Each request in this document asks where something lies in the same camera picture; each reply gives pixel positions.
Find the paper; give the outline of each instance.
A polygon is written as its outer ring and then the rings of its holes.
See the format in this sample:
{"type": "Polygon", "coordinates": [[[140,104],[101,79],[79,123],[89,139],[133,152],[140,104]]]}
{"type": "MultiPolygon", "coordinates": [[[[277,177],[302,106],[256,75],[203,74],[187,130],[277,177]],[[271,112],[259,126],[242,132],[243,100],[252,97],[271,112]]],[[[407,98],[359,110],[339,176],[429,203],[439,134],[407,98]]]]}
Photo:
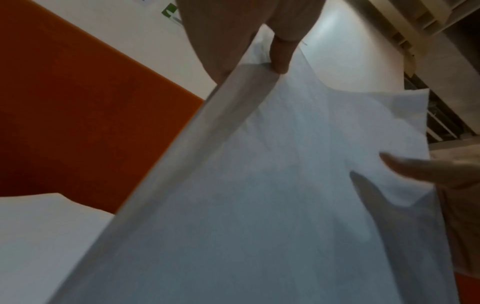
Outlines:
{"type": "Polygon", "coordinates": [[[428,158],[427,102],[240,65],[51,303],[458,303],[434,189],[378,157],[428,158]]]}

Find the hand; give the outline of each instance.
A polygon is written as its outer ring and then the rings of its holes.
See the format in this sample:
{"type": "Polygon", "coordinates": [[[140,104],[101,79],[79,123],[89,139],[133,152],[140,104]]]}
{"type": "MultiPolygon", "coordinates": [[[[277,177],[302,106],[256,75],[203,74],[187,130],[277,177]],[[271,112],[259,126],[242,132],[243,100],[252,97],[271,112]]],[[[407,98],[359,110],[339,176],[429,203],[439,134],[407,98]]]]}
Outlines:
{"type": "Polygon", "coordinates": [[[325,0],[177,0],[196,55],[210,77],[222,83],[237,66],[262,24],[275,33],[272,68],[279,74],[317,22],[325,0]]]}
{"type": "Polygon", "coordinates": [[[480,164],[380,157],[399,175],[436,185],[455,270],[480,277],[480,164]]]}

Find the orange panel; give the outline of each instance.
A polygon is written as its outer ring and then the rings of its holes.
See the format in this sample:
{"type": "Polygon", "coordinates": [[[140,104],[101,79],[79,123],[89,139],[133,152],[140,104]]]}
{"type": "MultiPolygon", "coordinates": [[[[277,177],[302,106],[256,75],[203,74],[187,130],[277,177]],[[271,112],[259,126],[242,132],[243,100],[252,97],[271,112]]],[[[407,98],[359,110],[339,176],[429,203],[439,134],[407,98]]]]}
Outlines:
{"type": "Polygon", "coordinates": [[[0,196],[115,212],[202,100],[31,1],[0,12],[0,196]]]}

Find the paper sheet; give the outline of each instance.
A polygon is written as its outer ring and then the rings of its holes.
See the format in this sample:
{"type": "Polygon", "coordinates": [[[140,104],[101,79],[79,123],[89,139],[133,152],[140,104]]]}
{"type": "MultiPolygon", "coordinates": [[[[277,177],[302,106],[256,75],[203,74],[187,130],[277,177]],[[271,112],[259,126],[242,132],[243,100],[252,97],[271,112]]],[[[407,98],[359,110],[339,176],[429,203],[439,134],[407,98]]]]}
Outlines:
{"type": "Polygon", "coordinates": [[[427,102],[240,65],[51,303],[458,303],[433,187],[378,157],[428,158],[427,102]]]}

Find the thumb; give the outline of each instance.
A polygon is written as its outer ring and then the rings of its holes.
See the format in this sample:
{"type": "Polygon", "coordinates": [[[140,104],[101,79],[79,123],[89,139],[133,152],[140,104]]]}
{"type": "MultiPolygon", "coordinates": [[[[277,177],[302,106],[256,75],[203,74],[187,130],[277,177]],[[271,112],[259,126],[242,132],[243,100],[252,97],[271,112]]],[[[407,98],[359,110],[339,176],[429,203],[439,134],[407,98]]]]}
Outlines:
{"type": "Polygon", "coordinates": [[[271,67],[275,72],[285,74],[289,71],[290,60],[300,41],[286,41],[275,35],[270,46],[271,67]]]}
{"type": "Polygon", "coordinates": [[[420,160],[380,153],[393,172],[404,177],[434,183],[448,188],[465,188],[480,183],[480,166],[472,163],[420,160]]]}

